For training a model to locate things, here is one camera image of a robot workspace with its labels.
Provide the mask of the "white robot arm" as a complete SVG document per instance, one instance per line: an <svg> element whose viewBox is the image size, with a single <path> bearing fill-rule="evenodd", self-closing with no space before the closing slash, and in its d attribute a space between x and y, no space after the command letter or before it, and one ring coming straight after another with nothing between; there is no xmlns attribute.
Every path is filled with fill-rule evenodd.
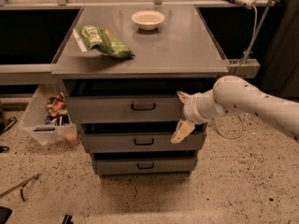
<svg viewBox="0 0 299 224"><path fill-rule="evenodd" d="M178 122L171 137L173 144L183 141L196 125L237 113L256 116L291 139L299 139L299 104L266 94L241 77L221 77L210 91L195 94L178 91L177 95L183 103L185 120Z"/></svg>

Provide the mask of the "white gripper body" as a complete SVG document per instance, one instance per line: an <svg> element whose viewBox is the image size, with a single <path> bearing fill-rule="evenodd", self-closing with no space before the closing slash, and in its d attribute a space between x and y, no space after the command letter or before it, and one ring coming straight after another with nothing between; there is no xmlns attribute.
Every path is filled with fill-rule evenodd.
<svg viewBox="0 0 299 224"><path fill-rule="evenodd" d="M185 94L183 104L183 114L186 120L194 124L202 124L224 115L224 108L216 103L213 91Z"/></svg>

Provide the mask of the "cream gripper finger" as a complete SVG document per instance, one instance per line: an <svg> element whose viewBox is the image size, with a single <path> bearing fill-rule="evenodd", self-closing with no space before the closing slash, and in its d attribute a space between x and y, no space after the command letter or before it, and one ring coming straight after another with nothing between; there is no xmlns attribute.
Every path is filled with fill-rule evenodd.
<svg viewBox="0 0 299 224"><path fill-rule="evenodd" d="M183 91L177 91L177 96L182 103L186 103L190 99L190 95Z"/></svg>
<svg viewBox="0 0 299 224"><path fill-rule="evenodd" d="M180 120L177 128L171 137L172 144L178 144L182 142L188 135L190 135L195 129L195 124L189 120Z"/></svg>

